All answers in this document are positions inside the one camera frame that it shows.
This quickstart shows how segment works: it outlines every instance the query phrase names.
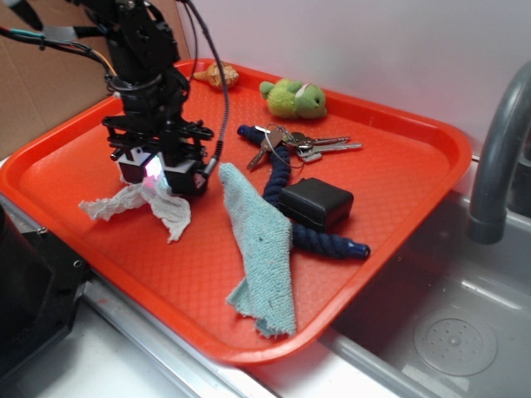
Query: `key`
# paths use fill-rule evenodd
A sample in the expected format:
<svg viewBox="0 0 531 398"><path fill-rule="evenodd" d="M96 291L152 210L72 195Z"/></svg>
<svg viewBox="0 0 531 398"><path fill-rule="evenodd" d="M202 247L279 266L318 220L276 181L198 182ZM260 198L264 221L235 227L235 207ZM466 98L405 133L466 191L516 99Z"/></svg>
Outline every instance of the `key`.
<svg viewBox="0 0 531 398"><path fill-rule="evenodd" d="M308 139L308 137L306 137L302 133L298 133L296 131L294 133L288 133L286 131L285 132L285 136L282 139L282 141L284 141L284 143L286 145L290 145L291 147L297 147L298 148L299 145L302 144L303 142L305 142L307 139Z"/></svg>
<svg viewBox="0 0 531 398"><path fill-rule="evenodd" d="M312 162L316 162L318 160L320 160L323 155L321 155L320 153L314 153L313 155L308 155L308 156L300 156L300 160L302 160L304 163L312 163Z"/></svg>
<svg viewBox="0 0 531 398"><path fill-rule="evenodd" d="M282 142L282 138L284 137L284 131L282 129L274 128L269 133L265 132L267 134L267 138L264 138L264 140L260 144L260 152L249 162L247 165L248 170L252 170L256 167L260 159L268 153L273 150L274 147L276 147L279 143Z"/></svg>
<svg viewBox="0 0 531 398"><path fill-rule="evenodd" d="M350 140L350 137L332 137L332 138L311 138L306 137L304 141L301 141L297 146L299 149L310 149L314 145L329 145L331 143L346 143Z"/></svg>
<svg viewBox="0 0 531 398"><path fill-rule="evenodd" d="M313 145L309 149L299 148L297 153L299 154L299 157L303 158L303 160L304 158L309 157L314 157L315 160L317 160L319 158L315 156L317 153L344 151L347 149L360 149L362 147L363 145L361 143L330 143L328 145Z"/></svg>

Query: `gray faucet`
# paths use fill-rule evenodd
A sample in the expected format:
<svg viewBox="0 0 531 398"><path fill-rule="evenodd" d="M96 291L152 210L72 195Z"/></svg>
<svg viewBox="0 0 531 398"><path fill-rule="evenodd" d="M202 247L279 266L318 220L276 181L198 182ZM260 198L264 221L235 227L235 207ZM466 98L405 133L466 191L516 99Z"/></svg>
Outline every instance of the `gray faucet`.
<svg viewBox="0 0 531 398"><path fill-rule="evenodd" d="M470 199L467 235L490 245L507 207L531 217L531 61L511 80L490 125Z"/></svg>

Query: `drain cover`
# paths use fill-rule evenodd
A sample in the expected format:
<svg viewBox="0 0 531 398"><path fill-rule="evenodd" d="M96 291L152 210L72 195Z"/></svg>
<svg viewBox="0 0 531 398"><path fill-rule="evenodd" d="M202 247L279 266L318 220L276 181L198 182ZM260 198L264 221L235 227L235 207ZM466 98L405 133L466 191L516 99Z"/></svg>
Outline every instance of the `drain cover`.
<svg viewBox="0 0 531 398"><path fill-rule="evenodd" d="M422 360L451 376L479 373L496 357L496 338L490 326L461 309L427 315L418 323L414 338Z"/></svg>

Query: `orange plastic tray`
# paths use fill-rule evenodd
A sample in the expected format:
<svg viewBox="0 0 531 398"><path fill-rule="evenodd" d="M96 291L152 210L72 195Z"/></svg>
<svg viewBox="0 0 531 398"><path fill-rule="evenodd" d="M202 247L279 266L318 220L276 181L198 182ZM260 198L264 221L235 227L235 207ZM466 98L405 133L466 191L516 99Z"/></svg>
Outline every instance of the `orange plastic tray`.
<svg viewBox="0 0 531 398"><path fill-rule="evenodd" d="M210 63L201 60L199 69ZM178 67L189 74L192 62ZM241 78L230 91L222 161L234 163L260 193L270 163L262 159L254 172L246 170L257 148L237 136L241 124L273 122L312 137L350 135L363 143L360 151L326 153L322 160L293 170L290 183L316 177L352 192L351 216L334 233L372 249L365 261L330 260L293 249L298 330L293 337L262 337L254 319L239 316L225 302L244 269L217 171L207 193L191 198L192 223L170 245L168 231L149 206L109 222L92 221L80 210L81 201L112 197L124 186L109 159L106 129L100 126L104 116L119 114L116 99L86 110L12 155L0 170L0 192L198 350L243 365L271 362L315 340L457 182L469 167L471 152L451 126L329 91L324 119L277 119L258 86L278 78L235 67ZM193 82L183 117L203 119L217 131L222 113L221 91ZM214 142L208 145L213 153Z"/></svg>

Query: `stuffed animal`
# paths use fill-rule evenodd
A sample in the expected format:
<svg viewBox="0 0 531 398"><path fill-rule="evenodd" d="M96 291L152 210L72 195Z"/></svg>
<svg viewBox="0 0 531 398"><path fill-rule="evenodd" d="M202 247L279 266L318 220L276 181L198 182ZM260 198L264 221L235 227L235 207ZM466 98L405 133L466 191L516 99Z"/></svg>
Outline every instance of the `stuffed animal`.
<svg viewBox="0 0 531 398"><path fill-rule="evenodd" d="M326 115L324 92L316 85L281 79L275 85L269 81L260 84L262 98L269 111L281 118L317 119Z"/></svg>

